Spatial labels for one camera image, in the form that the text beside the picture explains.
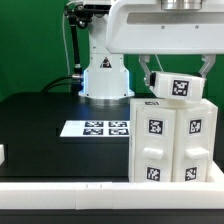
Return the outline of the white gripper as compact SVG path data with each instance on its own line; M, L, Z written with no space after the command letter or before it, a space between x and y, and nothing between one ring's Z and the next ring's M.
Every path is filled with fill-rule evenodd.
M224 0L202 0L198 10L166 10L161 0L118 0L110 8L106 46L112 53L139 54L147 87L153 75L142 54L209 54L199 74L205 78L224 54Z

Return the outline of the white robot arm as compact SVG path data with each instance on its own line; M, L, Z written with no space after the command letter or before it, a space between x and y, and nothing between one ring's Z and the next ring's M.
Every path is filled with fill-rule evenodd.
M83 0L90 24L90 64L82 96L94 100L131 97L123 56L135 54L145 84L159 98L199 101L205 77L224 54L224 0ZM151 72L152 55L200 55L197 77Z

